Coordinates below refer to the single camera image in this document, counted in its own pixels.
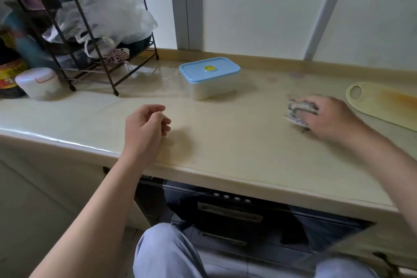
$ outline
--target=cutting board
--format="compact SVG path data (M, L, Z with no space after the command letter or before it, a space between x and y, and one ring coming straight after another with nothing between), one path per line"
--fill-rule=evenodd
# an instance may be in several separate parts
M417 131L417 97L388 86L357 82L347 88L346 98L363 113Z

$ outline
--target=beige countertop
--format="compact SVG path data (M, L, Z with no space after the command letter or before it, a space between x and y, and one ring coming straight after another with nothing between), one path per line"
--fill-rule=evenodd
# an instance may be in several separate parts
M179 64L151 61L147 66L154 69L137 72L118 87L120 97L102 85L83 85L83 90L56 101L0 100L0 136L117 156L126 116L142 104L164 104L172 131L163 139L157 166L171 167L176 174L186 171L395 211L378 182L351 154L302 133L283 117L287 95L317 93L346 101L347 86L360 78L244 68L236 93L193 101L181 87ZM417 94L411 84L388 85ZM417 156L417 132L359 115Z

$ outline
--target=metal rack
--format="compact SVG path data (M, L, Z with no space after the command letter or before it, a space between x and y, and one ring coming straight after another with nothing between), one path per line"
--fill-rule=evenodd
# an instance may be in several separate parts
M18 3L20 4L20 6L22 7L22 9L25 10L24 5L22 4L22 2L20 0L17 0ZM70 87L70 89L72 91L76 91L76 88L73 84L73 82L87 82L87 83L96 83L96 84L106 84L106 85L110 85L112 87L113 90L113 94L115 96L118 96L119 93L116 90L116 86L118 86L120 83L122 83L124 80L126 80L130 75L132 75L134 72L136 72L139 68L141 68L144 64L146 64L149 60L151 60L152 58L156 58L156 60L159 60L159 56L158 56L158 50L156 48L156 44L155 44L155 38L154 38L154 33L151 34L151 39L150 39L150 43L147 44L145 46L144 49L142 49L140 52L143 51L152 51L153 54L151 54L149 57L147 57L140 65L138 65L137 67L135 67L133 70L129 71L126 75L122 76L119 80L117 81L113 81L112 79L112 73L116 70L118 70L123 64L125 64L125 62L121 62L121 63L117 63L116 65L110 67L109 63L106 63L106 61L103 59L103 56L100 52L100 49L98 48L97 42L95 40L95 37L91 31L90 25L87 22L86 16L83 12L83 9L81 8L81 5L79 3L79 0L74 0L78 11L80 12L81 18L83 19L83 22L86 26L87 32L91 38L91 42L94 46L94 49L97 52L98 55L98 60L93 61L87 68L82 69L77 61L77 59L75 58L75 55L73 53L73 51L71 50L71 47L68 43L68 41L65 39L64 34L62 33L62 31L60 30L57 22L55 21L54 18L54 14L52 9L47 9L47 7L45 7L45 12L48 16L48 18L50 19L50 21L52 22L52 24L54 25L54 27L56 28L58 35L60 36L60 38L63 41L63 44L65 45L68 53L70 54L71 59L73 60L75 66L77 67L77 69L70 69L70 68L64 68L60 65L60 63L58 62L55 54L53 54L53 52L50 50L50 46L49 43L46 42L41 33L39 32L38 28L34 25L33 22L31 22L31 19L28 19L28 22L30 23L31 27L33 28L37 38L39 39L39 41L42 43L42 45L45 47L45 49L49 52L49 54L52 56L53 60L55 61L55 63L60 67L60 70L62 71L62 74L64 75L65 79L68 82L68 85ZM146 0L143 0L143 3L145 5L145 9L148 10L148 6L146 5ZM68 76L66 72L79 72L74 76ZM86 77L89 74L105 74L108 78L108 81L98 81L98 80L88 80L86 79Z

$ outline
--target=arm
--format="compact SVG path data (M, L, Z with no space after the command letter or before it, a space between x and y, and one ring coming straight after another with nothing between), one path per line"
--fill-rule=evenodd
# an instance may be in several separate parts
M94 195L37 266L31 278L110 277L143 169L170 130L162 105L144 105L126 119L125 146Z
M319 114L299 112L318 137L351 149L381 183L399 211L417 234L417 161L389 139L362 122L336 98L309 96Z

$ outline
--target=light blue pants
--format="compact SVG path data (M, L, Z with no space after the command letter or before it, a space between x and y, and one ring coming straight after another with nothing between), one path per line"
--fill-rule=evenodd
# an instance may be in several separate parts
M143 233L133 263L135 278L208 278L198 252L175 226L160 223ZM315 278L378 278L367 266L345 258L317 265Z

